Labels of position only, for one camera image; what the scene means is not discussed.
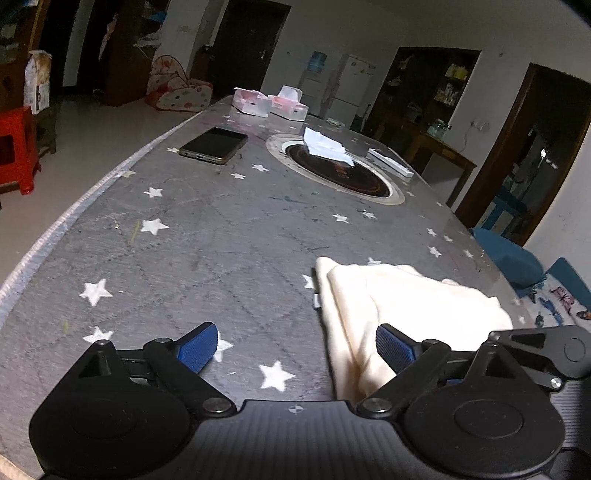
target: doorway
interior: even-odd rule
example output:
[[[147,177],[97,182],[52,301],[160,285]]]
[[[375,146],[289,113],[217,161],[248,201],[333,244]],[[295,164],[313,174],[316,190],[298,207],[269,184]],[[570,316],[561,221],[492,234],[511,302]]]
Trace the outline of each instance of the doorway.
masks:
[[[456,216],[524,245],[569,173],[591,122],[591,84],[530,64]]]
[[[234,87],[260,90],[290,9],[267,0],[230,0],[213,45],[217,97]]]
[[[52,95],[63,89],[68,46],[79,4],[80,0],[53,1],[47,9],[39,49],[51,54],[49,84]]]
[[[100,0],[95,1],[92,5],[80,52],[80,67],[76,79],[79,93],[91,95],[97,91],[105,90],[105,54],[103,53],[99,58],[100,48],[108,25],[115,18],[121,3],[121,0]]]

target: white cloth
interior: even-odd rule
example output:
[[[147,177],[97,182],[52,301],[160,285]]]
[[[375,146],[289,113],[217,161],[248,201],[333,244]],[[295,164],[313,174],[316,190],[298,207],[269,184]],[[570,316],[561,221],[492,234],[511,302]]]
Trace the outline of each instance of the white cloth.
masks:
[[[461,351],[477,350],[492,330],[513,328],[496,297],[423,277],[409,265],[340,265],[321,257],[316,274],[338,399],[356,403],[395,377],[376,351],[382,323],[417,342],[435,338]]]
[[[351,167],[355,166],[353,159],[346,152],[343,145],[336,140],[325,137],[316,130],[306,127],[306,130],[304,130],[304,143],[308,147],[310,155],[341,161]]]

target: blue chair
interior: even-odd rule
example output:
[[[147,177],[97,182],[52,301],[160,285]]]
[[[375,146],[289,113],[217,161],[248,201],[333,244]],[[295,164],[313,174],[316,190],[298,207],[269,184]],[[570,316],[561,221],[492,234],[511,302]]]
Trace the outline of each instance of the blue chair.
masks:
[[[499,189],[492,201],[495,204],[495,208],[482,224],[482,228],[485,230],[491,230],[503,212],[509,212],[514,220],[519,219],[523,214],[527,213],[525,203],[513,197],[505,187]]]
[[[511,284],[519,298],[525,297],[546,274],[552,275],[588,309],[591,291],[574,268],[563,257],[544,271],[538,259],[519,245],[484,228],[472,229],[472,235]]]

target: wooden door frame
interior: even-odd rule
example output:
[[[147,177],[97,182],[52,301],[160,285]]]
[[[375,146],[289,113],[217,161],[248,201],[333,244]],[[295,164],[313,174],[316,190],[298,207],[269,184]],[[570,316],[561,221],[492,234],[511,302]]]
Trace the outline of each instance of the wooden door frame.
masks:
[[[509,138],[509,134],[511,133],[513,126],[515,125],[515,121],[517,120],[519,112],[521,112],[521,108],[525,102],[525,97],[530,92],[537,72],[538,66],[534,63],[530,63],[527,72],[525,72],[525,77],[521,83],[517,97],[515,98],[513,106],[511,107],[511,111],[505,120],[503,128],[501,128],[501,131],[496,138],[491,151],[482,165],[482,168],[480,168],[478,175],[472,182],[470,189],[467,191],[466,195],[464,195],[462,202],[456,209],[456,216],[467,228],[476,226],[478,220],[480,220],[482,215],[484,215],[486,212],[486,207],[483,211],[480,211],[480,209],[476,208],[474,205],[476,199],[480,199],[482,196],[489,197],[489,202],[487,202],[486,205],[490,205],[492,199],[495,197],[497,191],[502,185],[502,182],[499,185],[493,185],[488,182],[487,179],[491,171],[494,169],[496,162],[499,160],[501,153],[503,152],[503,148],[507,139]]]
[[[476,198],[482,198],[482,196],[489,197],[490,200],[487,205],[490,204],[492,199],[495,197],[496,192],[502,185],[493,185],[490,182],[487,182],[487,178],[489,177],[489,173],[494,169],[497,160],[499,159],[505,143],[509,138],[509,135],[515,125],[515,121],[517,120],[517,116],[521,112],[521,108],[523,107],[525,98],[529,93],[531,86],[534,83],[534,79],[536,74],[541,70],[545,69],[546,67],[537,65],[535,63],[530,63],[528,66],[527,72],[525,73],[525,77],[523,82],[521,83],[521,87],[519,92],[517,93],[517,97],[515,98],[515,102],[511,107],[511,111],[505,120],[503,128],[501,129],[499,136],[496,138],[496,141],[491,148],[490,153],[488,154],[484,165],[478,172],[478,175],[474,179],[470,189],[464,196],[462,202],[456,209],[456,216],[458,219],[468,228],[476,226],[482,215],[486,212],[486,208],[483,211],[480,209],[475,209],[474,202]],[[579,154],[580,147],[583,143],[585,136],[587,135],[587,130],[589,129],[589,125],[591,124],[591,106],[587,113],[587,117],[585,120],[584,125],[581,128],[580,134],[577,138],[577,142],[575,147],[573,148],[570,157],[564,163],[564,168],[561,168],[561,174],[552,189],[549,191],[548,195],[544,199],[542,205],[538,208],[537,212],[535,213],[532,220],[529,222],[527,228],[518,235],[516,238],[512,239],[517,245],[523,246],[531,234],[534,232],[536,227],[540,224],[542,218],[547,213],[550,205],[558,195],[560,188],[562,187],[567,175],[570,172],[570,169]]]
[[[568,157],[567,161],[565,162],[564,168],[560,169],[560,176],[558,177],[558,180],[554,183],[554,185],[552,186],[552,189],[548,192],[548,195],[546,195],[546,198],[544,199],[544,201],[542,202],[542,204],[540,205],[540,207],[536,211],[534,217],[532,218],[531,222],[529,222],[526,229],[521,234],[519,234],[514,239],[512,239],[512,241],[514,243],[516,243],[517,245],[520,245],[521,247],[523,247],[525,245],[525,243],[531,237],[532,233],[534,233],[534,230],[538,227],[538,225],[542,221],[542,218],[544,218],[544,215],[548,212],[548,210],[550,210],[550,206],[552,205],[552,203],[554,202],[554,199],[558,195],[558,192],[562,188],[562,185],[564,184],[564,181],[566,180],[566,177],[568,176],[570,169],[573,167],[574,161],[576,160],[577,156],[579,155],[581,145],[583,144],[583,141],[585,140],[585,137],[587,136],[587,132],[589,130],[589,125],[591,125],[591,102],[589,105],[589,111],[587,112],[587,117],[585,118],[585,121],[584,121],[583,128],[579,132],[579,136],[577,137],[577,141],[575,143],[575,146],[574,146],[570,156]]]
[[[268,5],[269,7],[274,7],[277,10],[283,12],[283,20],[281,20],[281,25],[279,25],[279,29],[277,29],[277,35],[275,35],[275,39],[273,40],[273,45],[269,51],[269,55],[267,55],[267,59],[265,60],[265,75],[263,75],[263,82],[265,81],[265,76],[267,75],[267,70],[269,69],[269,64],[271,63],[271,58],[273,57],[273,53],[275,52],[275,47],[277,46],[277,42],[279,41],[279,37],[281,32],[283,31],[283,27],[285,26],[285,22],[287,21],[287,15],[289,15],[291,11],[291,5],[281,4],[279,2],[273,2],[271,0],[230,0],[226,9],[224,10],[222,21],[220,22],[220,26],[216,32],[216,38],[213,41],[213,53],[215,54],[216,51],[216,42],[217,37],[219,36],[220,32],[223,32],[224,28],[226,28],[226,24],[228,23],[228,18],[230,16],[231,9],[235,4],[238,3],[249,3],[249,4],[260,4],[260,5]]]

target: white refrigerator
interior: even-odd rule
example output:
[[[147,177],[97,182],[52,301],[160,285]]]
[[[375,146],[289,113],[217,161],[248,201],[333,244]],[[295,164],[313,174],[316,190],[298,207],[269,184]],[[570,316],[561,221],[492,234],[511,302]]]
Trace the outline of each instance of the white refrigerator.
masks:
[[[343,122],[349,128],[374,72],[375,66],[369,62],[354,55],[344,55],[339,67],[330,76],[322,99],[320,116]]]

